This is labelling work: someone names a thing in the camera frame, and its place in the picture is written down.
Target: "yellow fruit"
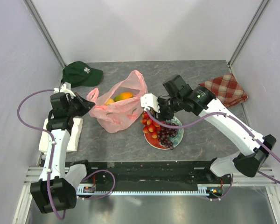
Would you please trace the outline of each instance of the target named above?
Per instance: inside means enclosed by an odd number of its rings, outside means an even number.
[[[123,99],[129,99],[132,97],[133,97],[133,95],[130,92],[123,92],[123,93],[119,94],[117,97],[115,97],[114,101],[117,102],[117,101],[120,101]]]
[[[105,103],[105,105],[110,105],[112,103],[115,103],[115,101],[113,99],[108,99],[107,102]]]

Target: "pink plastic bag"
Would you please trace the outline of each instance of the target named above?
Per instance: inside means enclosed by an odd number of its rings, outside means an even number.
[[[131,92],[134,97],[105,105],[108,99],[114,99],[123,92]],[[140,97],[146,93],[148,92],[143,75],[136,70],[132,71],[126,80],[117,83],[99,98],[98,88],[88,93],[86,99],[96,104],[89,114],[97,118],[99,124],[109,133],[125,130],[142,114]]]

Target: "white panel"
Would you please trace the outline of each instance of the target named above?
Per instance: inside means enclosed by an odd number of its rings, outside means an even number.
[[[66,63],[229,59],[260,0],[33,0]]]
[[[233,66],[235,76],[249,95],[245,107],[252,127],[272,134],[280,157],[280,0],[271,1]],[[280,165],[270,166],[280,179]]]
[[[0,0],[0,224],[12,223],[29,165],[35,165],[41,133],[16,116],[30,93],[59,85],[61,68],[21,0]],[[41,127],[49,93],[27,101],[28,123]]]

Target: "gray tabletop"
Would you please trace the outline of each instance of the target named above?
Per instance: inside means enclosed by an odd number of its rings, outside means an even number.
[[[179,74],[195,88],[199,83],[229,73],[226,61],[159,61],[159,62],[113,62],[90,63],[93,68],[104,71],[104,79],[98,88],[100,95],[124,80],[131,71],[138,70],[144,76],[148,91],[156,96],[167,95],[162,82],[172,75]],[[73,91],[82,97],[93,87],[77,87]],[[239,119],[245,122],[241,105],[230,108]],[[178,112],[176,117],[188,124],[197,119],[194,114]],[[108,133],[89,114],[84,117],[78,151],[67,153],[66,161],[193,161],[211,160],[224,157],[237,151],[233,143],[220,131],[202,121],[184,130],[181,143],[173,150],[159,150],[150,146],[144,139],[143,125],[139,118],[128,129]]]

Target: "white towel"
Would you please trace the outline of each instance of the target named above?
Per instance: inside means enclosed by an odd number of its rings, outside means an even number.
[[[74,125],[71,129],[71,136],[69,144],[67,145],[66,152],[75,152],[78,149],[78,142],[80,138],[80,134],[82,131],[82,125],[83,125],[83,119],[82,118],[73,118]],[[47,129],[48,119],[45,119],[45,122],[43,124],[43,129]],[[42,132],[41,140],[39,142],[39,151],[43,152],[44,154],[47,154],[48,150],[48,144],[49,144],[49,135],[45,132]]]

